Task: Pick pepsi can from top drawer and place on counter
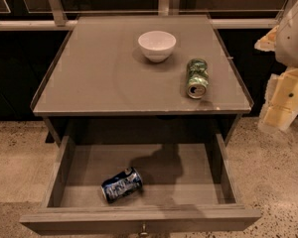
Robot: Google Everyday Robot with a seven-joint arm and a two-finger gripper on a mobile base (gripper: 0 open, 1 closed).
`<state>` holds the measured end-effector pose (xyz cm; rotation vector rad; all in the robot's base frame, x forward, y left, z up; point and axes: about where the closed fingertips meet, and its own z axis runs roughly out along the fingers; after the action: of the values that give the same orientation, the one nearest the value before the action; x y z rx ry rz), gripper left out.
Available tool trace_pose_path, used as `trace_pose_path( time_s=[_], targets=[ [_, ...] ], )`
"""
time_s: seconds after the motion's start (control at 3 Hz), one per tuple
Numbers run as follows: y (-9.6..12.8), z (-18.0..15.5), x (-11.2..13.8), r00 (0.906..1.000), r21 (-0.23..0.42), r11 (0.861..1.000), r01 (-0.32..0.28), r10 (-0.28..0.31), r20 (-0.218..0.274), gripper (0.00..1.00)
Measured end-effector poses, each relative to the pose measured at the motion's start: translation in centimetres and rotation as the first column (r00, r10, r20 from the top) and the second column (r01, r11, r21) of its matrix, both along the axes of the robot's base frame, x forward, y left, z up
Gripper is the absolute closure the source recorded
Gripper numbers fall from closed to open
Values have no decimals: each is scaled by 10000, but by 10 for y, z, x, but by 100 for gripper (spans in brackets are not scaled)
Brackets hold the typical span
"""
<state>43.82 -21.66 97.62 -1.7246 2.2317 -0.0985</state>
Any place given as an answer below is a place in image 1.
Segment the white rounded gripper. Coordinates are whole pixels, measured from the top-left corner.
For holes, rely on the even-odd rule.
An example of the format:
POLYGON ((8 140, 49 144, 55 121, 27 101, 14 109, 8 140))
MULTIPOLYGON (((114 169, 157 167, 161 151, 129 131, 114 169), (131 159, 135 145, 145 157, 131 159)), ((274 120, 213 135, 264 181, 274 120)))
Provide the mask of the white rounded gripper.
POLYGON ((263 52, 275 51, 277 61, 292 66, 280 75, 270 76, 258 122, 264 132, 286 131, 298 115, 298 1, 279 26, 257 40, 254 47, 263 52))

